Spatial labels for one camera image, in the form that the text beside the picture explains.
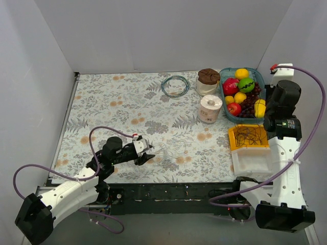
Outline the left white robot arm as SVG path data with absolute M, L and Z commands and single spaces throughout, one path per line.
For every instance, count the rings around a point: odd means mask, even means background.
M 15 219 L 16 226 L 31 244 L 41 244 L 61 221 L 83 206 L 104 204 L 109 197 L 105 180 L 114 172 L 114 166 L 128 161 L 141 166 L 154 157 L 146 153 L 152 147 L 138 135 L 127 145 L 118 137 L 109 137 L 71 180 L 41 195 L 26 196 Z

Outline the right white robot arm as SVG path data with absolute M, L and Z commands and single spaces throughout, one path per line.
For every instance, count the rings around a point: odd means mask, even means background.
M 275 177 L 268 180 L 272 194 L 258 188 L 258 182 L 249 177 L 237 177 L 233 182 L 232 199 L 253 206 L 261 229 L 296 233 L 315 222 L 315 213 L 307 209 L 301 192 L 300 162 L 295 156 L 302 133 L 293 112 L 300 95 L 298 84 L 281 80 L 267 102 L 263 126 L 270 147 L 268 165 Z

